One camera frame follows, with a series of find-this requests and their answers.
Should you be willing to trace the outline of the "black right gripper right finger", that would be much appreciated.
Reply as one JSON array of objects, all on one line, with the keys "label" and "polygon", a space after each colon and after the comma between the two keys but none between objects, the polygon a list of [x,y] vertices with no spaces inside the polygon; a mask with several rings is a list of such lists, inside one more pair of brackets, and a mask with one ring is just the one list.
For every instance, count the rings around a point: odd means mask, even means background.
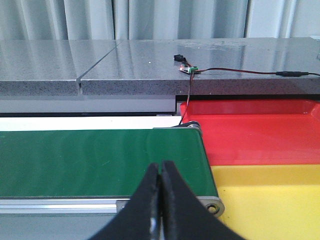
[{"label": "black right gripper right finger", "polygon": [[242,240],[197,199],[173,161],[161,171],[163,230],[166,240]]}]

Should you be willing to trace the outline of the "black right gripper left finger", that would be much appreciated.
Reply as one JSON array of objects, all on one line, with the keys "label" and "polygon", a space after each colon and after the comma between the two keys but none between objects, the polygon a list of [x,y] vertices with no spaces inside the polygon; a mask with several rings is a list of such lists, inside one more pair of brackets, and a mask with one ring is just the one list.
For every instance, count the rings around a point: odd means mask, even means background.
[{"label": "black right gripper left finger", "polygon": [[124,208],[91,240],[158,240],[160,238],[159,166],[148,166]]}]

